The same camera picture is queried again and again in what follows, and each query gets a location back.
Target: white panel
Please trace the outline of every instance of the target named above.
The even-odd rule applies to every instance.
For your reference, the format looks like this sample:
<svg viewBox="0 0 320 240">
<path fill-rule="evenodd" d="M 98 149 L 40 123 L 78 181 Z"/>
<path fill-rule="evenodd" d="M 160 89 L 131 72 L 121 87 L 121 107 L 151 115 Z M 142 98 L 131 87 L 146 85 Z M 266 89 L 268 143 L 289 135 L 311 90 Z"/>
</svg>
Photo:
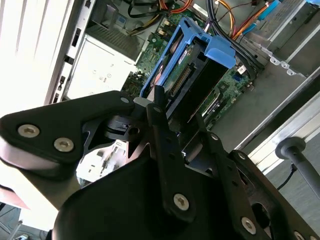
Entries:
<svg viewBox="0 0 320 240">
<path fill-rule="evenodd" d="M 74 1 L 1 0 L 0 116 L 43 105 Z"/>
</svg>

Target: motherboard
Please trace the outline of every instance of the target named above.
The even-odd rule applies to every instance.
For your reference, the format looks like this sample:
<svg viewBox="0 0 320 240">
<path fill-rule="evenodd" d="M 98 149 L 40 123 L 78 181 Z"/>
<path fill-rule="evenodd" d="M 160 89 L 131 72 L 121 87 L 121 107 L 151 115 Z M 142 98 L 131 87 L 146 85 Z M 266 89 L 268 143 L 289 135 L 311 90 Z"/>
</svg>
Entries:
<svg viewBox="0 0 320 240">
<path fill-rule="evenodd" d="M 132 98 L 139 96 L 142 87 L 154 70 L 177 25 L 183 17 L 193 19 L 201 28 L 205 27 L 205 20 L 189 10 L 164 17 L 156 32 L 149 36 L 149 43 L 137 61 L 137 71 L 130 73 L 122 91 L 126 92 Z M 239 63 L 232 69 L 229 69 L 200 107 L 199 112 L 202 113 L 208 130 L 211 129 L 215 122 L 230 108 L 242 93 L 251 91 L 254 88 L 247 72 L 243 70 L 243 68 L 244 66 L 241 66 Z M 183 74 L 183 72 L 179 70 L 174 72 Z M 176 76 L 176 79 L 168 79 L 167 84 L 175 84 L 179 76 Z"/>
</svg>

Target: gray floor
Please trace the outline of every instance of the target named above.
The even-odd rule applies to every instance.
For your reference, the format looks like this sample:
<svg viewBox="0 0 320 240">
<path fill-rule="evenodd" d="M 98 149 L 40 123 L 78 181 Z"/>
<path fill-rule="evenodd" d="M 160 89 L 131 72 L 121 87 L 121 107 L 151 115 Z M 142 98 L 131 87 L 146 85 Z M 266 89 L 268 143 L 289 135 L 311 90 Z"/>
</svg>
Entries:
<svg viewBox="0 0 320 240">
<path fill-rule="evenodd" d="M 17 225 L 19 215 L 20 209 L 12 207 L 10 205 L 6 205 L 2 209 L 2 211 L 0 212 L 0 240 L 8 239 L 8 232 L 12 232 L 14 227 Z M 47 232 L 45 231 L 23 225 L 19 228 L 19 231 L 14 237 L 17 238 L 22 234 L 27 234 L 30 240 L 45 240 L 47 236 Z"/>
</svg>

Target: yellow wire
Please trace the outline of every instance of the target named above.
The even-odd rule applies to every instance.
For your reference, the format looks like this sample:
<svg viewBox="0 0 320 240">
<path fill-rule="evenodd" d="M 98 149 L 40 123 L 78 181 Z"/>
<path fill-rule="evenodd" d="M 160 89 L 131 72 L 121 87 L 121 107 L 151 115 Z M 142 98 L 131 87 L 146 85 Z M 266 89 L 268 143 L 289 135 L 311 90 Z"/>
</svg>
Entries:
<svg viewBox="0 0 320 240">
<path fill-rule="evenodd" d="M 158 0 L 158 1 L 159 1 L 159 8 L 160 8 L 160 10 L 161 10 L 161 9 L 162 9 L 161 0 Z M 159 14 L 156 15 L 156 16 L 154 16 L 154 17 L 153 17 L 152 19 L 150 19 L 149 21 L 147 21 L 142 27 L 143 27 L 143 28 L 148 27 L 148 26 L 149 26 L 150 24 L 152 24 L 158 17 L 159 17 Z M 133 30 L 133 31 L 129 32 L 129 35 L 131 36 L 131 35 L 133 35 L 133 34 L 135 34 L 135 33 L 137 33 L 137 32 L 139 32 L 139 31 Z"/>
<path fill-rule="evenodd" d="M 234 16 L 231 12 L 231 8 L 230 6 L 223 0 L 217 0 L 219 3 L 221 3 L 223 6 L 225 6 L 225 8 L 228 10 L 229 16 L 230 16 L 230 32 L 232 33 L 232 30 L 234 28 L 235 25 L 235 19 Z"/>
</svg>

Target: computer component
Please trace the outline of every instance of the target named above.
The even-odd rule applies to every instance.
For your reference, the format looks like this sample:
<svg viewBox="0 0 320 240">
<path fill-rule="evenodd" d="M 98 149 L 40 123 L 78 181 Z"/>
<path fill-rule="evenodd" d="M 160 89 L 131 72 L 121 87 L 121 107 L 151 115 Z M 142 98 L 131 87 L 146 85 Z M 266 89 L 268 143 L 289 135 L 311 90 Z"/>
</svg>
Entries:
<svg viewBox="0 0 320 240">
<path fill-rule="evenodd" d="M 235 63 L 235 51 L 228 41 L 182 18 L 140 96 L 153 101 L 155 85 L 163 86 L 166 116 L 171 129 L 179 131 Z"/>
<path fill-rule="evenodd" d="M 67 97 L 76 99 L 112 90 L 121 90 L 135 62 L 86 34 L 75 59 Z"/>
</svg>

